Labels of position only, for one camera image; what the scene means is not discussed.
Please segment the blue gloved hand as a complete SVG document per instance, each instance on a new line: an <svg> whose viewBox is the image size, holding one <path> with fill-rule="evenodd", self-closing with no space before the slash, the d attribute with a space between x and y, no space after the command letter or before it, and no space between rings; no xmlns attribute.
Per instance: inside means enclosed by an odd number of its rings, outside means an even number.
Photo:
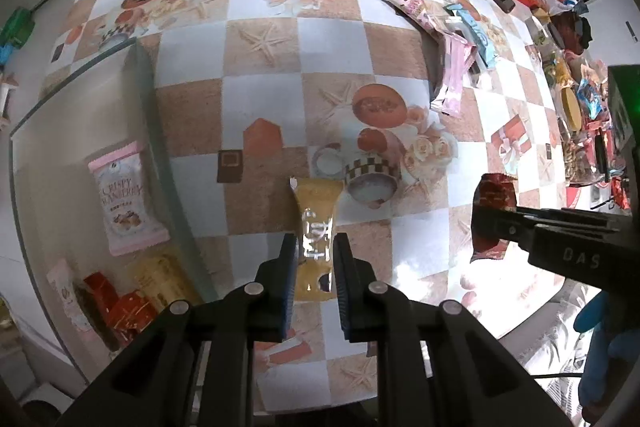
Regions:
<svg viewBox="0 0 640 427"><path fill-rule="evenodd" d="M584 411L600 415L639 358L639 308L600 291L578 313L574 329L592 332L579 383L579 403Z"/></svg>

